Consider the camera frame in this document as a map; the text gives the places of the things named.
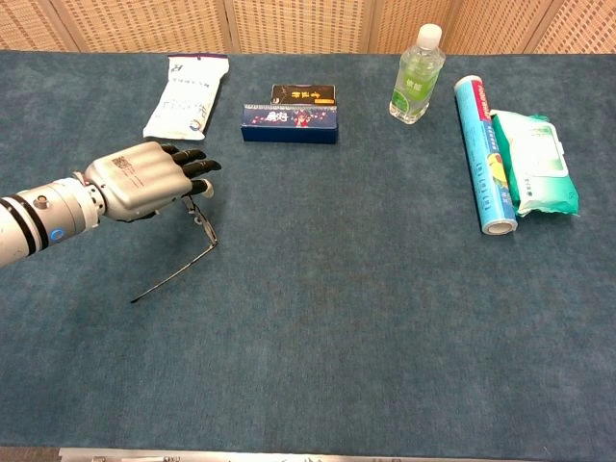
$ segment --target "white robotic arm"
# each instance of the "white robotic arm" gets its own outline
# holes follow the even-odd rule
[[[181,196],[211,196],[208,180],[192,178],[220,165],[200,159],[197,149],[150,141],[101,157],[74,178],[0,198],[0,267],[95,228],[101,216],[133,221]]]

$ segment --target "plastic water bottle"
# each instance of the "plastic water bottle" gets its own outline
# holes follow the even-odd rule
[[[389,112],[404,123],[417,122],[430,104],[436,79],[445,63],[445,53],[439,48],[441,34],[436,24],[424,24],[416,44],[400,57]]]

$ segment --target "eyeglasses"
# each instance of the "eyeglasses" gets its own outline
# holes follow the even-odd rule
[[[205,234],[207,235],[210,244],[207,246],[205,250],[199,253],[196,257],[190,260],[186,265],[184,265],[178,271],[171,274],[166,279],[163,279],[161,282],[151,287],[150,289],[145,291],[143,294],[139,295],[137,298],[131,300],[131,303],[138,302],[143,297],[148,295],[150,292],[155,291],[156,289],[158,289],[163,284],[173,279],[175,276],[177,276],[181,272],[190,268],[192,265],[198,262],[201,258],[205,257],[208,253],[210,253],[214,249],[214,247],[216,247],[218,244],[218,237],[216,235],[216,232],[214,231],[214,228],[212,227],[212,224],[210,224],[210,221],[208,221],[208,219],[205,217],[205,215],[203,215],[199,207],[194,203],[193,198],[187,195],[186,197],[182,197],[182,200],[184,201],[184,204],[186,205],[186,208],[188,209],[189,215],[192,216],[193,221],[196,224],[200,225],[203,228],[203,231],[205,231]]]

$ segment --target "blue dot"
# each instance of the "blue dot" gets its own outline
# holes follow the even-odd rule
[[[59,241],[61,238],[64,237],[64,230],[62,228],[56,228],[52,230],[51,233],[49,233],[49,237],[51,238],[53,242],[56,243],[57,241]]]

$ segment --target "blue box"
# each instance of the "blue box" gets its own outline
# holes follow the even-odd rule
[[[336,106],[244,104],[244,141],[322,142],[338,139]]]

